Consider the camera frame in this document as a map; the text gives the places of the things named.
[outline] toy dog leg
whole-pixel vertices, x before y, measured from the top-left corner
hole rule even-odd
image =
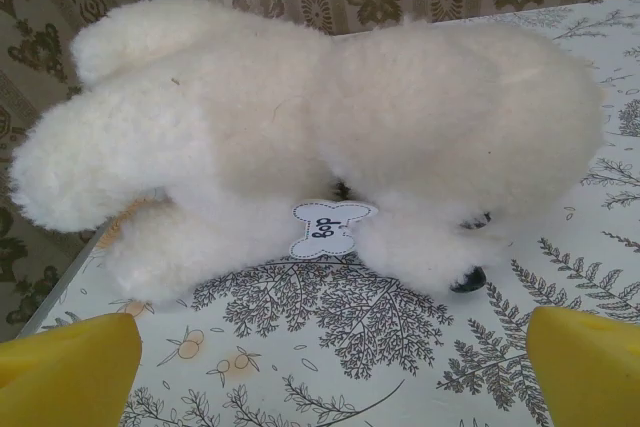
[[[143,206],[122,225],[105,267],[128,298],[175,300],[200,282],[286,255],[300,225],[288,205],[271,210],[263,211],[267,225],[254,225],[248,208],[209,221],[175,203]]]
[[[165,104],[126,85],[114,90],[99,86],[53,107],[15,149],[12,199],[35,224],[94,229],[140,192],[212,168],[205,114],[184,107],[177,89],[167,89]]]
[[[255,35],[273,21],[206,0],[151,0],[109,11],[80,31],[71,44],[85,86],[135,69],[203,39]]]
[[[495,265],[504,247],[501,239],[478,230],[490,216],[467,216],[465,206],[434,205],[399,193],[373,203],[379,213],[354,226],[360,258],[416,290],[477,290],[486,282],[481,267]],[[461,217],[477,220],[460,226]]]

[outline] white plush dog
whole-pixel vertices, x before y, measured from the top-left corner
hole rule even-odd
[[[337,41],[198,0],[112,11],[72,45],[85,91],[15,151],[13,199],[38,225],[99,226],[141,208],[106,266],[127,296],[177,298],[285,255],[291,213],[343,179],[379,209],[362,260],[425,292],[504,247],[601,144],[599,88],[551,41],[500,24],[398,27]],[[482,230],[460,227],[491,212]]]

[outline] leaf pattern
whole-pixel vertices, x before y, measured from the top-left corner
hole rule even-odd
[[[534,297],[541,305],[553,303],[552,294],[547,295],[544,287],[541,293],[539,281],[532,282],[531,275],[516,262],[513,271],[529,292],[535,293]],[[479,349],[456,340],[454,349],[460,359],[449,359],[450,370],[442,374],[443,380],[437,382],[437,388],[458,394],[468,391],[472,395],[478,395],[484,389],[493,397],[496,407],[504,411],[510,411],[517,399],[525,404],[538,425],[549,426],[547,408],[525,351],[526,326],[531,314],[520,315],[518,306],[503,298],[493,284],[487,285],[487,296],[502,325],[504,337],[470,318],[467,324]]]
[[[293,402],[296,405],[296,412],[300,414],[312,412],[317,415],[317,427],[329,427],[357,417],[391,398],[404,384],[404,381],[401,381],[395,389],[383,398],[363,409],[357,409],[348,403],[343,395],[332,396],[330,401],[324,401],[322,397],[313,397],[309,394],[309,388],[306,384],[302,383],[296,386],[293,376],[283,377],[282,380],[284,381],[285,391],[288,394],[284,402]],[[231,408],[235,411],[234,425],[236,427],[245,427],[247,425],[256,427],[301,427],[303,425],[302,423],[285,420],[281,415],[275,417],[261,409],[252,409],[249,405],[249,393],[245,385],[232,389],[227,394],[227,398],[229,400],[224,404],[224,408]]]
[[[606,29],[611,27],[632,29],[636,26],[638,19],[640,19],[640,14],[625,15],[622,10],[613,10],[600,20],[582,17],[574,21],[565,32],[557,35],[553,40],[566,40],[577,37],[606,37],[608,35]]]
[[[632,164],[600,158],[582,180],[582,184],[640,189],[640,174],[634,174],[632,169]],[[640,200],[640,191],[623,190],[616,194],[607,192],[606,196],[607,200],[603,207],[607,209],[613,209],[616,206],[629,207],[632,203]]]
[[[598,271],[602,265],[595,262],[589,266],[583,273],[581,266],[584,265],[584,259],[578,258],[573,264],[570,264],[570,255],[560,255],[557,247],[554,247],[547,239],[542,238],[538,241],[540,249],[547,257],[551,257],[551,263],[558,265],[558,270],[562,272],[571,272],[567,276],[568,279],[580,280],[581,283],[576,287],[587,290],[585,295],[596,300],[613,300],[610,303],[597,304],[601,313],[615,320],[623,322],[640,321],[640,304],[632,304],[631,299],[640,291],[638,282],[634,282],[622,288],[622,291],[616,294],[613,288],[618,281],[622,269],[612,269],[606,272],[600,281],[597,281]]]
[[[165,409],[164,400],[155,398],[148,387],[138,387],[127,399],[119,426],[139,427],[144,419],[150,419],[165,427],[220,427],[220,414],[211,412],[207,394],[189,389],[181,400],[183,409],[178,414],[175,407]]]
[[[567,292],[565,289],[556,291],[556,284],[548,284],[542,277],[536,276],[533,272],[523,269],[517,260],[511,261],[511,268],[515,272],[518,280],[529,291],[538,305],[554,305],[556,307],[567,307],[569,309],[578,310],[582,305],[580,296],[574,298],[567,304]]]
[[[312,261],[282,259],[231,273],[199,286],[193,310],[230,296],[224,319],[238,337],[267,337],[284,321],[289,332],[311,317],[324,330],[320,346],[333,348],[349,377],[367,379],[373,366],[397,363],[416,375],[434,360],[441,326],[453,323],[447,307],[379,277],[354,254]]]
[[[634,47],[633,51],[626,51],[625,56],[640,56],[640,50]],[[633,99],[627,102],[620,112],[620,135],[629,137],[640,137],[640,100]]]

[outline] fern print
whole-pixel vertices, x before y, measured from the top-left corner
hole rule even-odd
[[[618,186],[640,189],[640,176],[633,174],[633,165],[600,158],[591,168],[589,174],[582,179],[582,185],[599,185],[601,187]],[[607,193],[607,200],[603,207],[611,210],[613,207],[628,207],[640,200],[640,192],[624,190],[617,194]]]
[[[449,359],[451,370],[443,373],[444,380],[438,381],[437,388],[458,394],[468,391],[472,395],[480,394],[484,388],[496,406],[504,411],[509,411],[518,399],[538,425],[548,427],[547,408],[525,350],[526,327],[531,313],[520,315],[518,306],[504,299],[491,283],[487,284],[487,296],[502,324],[504,337],[470,318],[467,323],[479,350],[456,340],[454,348],[460,358]],[[542,298],[554,301],[554,297],[546,296],[546,293]]]
[[[635,254],[640,254],[640,243],[635,242],[633,240],[630,240],[626,237],[620,237],[619,235],[613,235],[610,232],[602,232],[604,235],[606,235],[607,237],[609,237],[610,239],[614,239],[617,240],[618,242],[620,242],[621,244],[624,244],[625,247],[629,247],[634,249],[634,253]]]
[[[596,307],[607,317],[623,322],[640,321],[640,304],[633,304],[632,299],[640,292],[640,281],[626,285],[615,293],[613,288],[622,273],[621,269],[608,271],[597,281],[601,262],[595,262],[585,269],[584,258],[578,257],[571,263],[570,254],[561,254],[547,239],[538,241],[544,255],[551,257],[551,263],[558,265],[561,272],[570,272],[567,279],[579,280],[578,289],[588,290],[585,295],[591,299],[602,301]]]
[[[534,302],[538,305],[553,305],[565,307],[567,309],[579,310],[582,299],[578,296],[567,304],[567,292],[564,289],[556,291],[556,284],[548,284],[542,277],[538,277],[533,272],[520,267],[517,260],[511,261],[511,269],[515,272],[518,280],[529,291]]]

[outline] paper tag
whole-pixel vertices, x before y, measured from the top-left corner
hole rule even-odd
[[[289,249],[296,259],[314,259],[323,254],[345,255],[355,249],[349,225],[378,213],[360,202],[309,200],[293,209],[296,219],[306,223],[305,235]]]

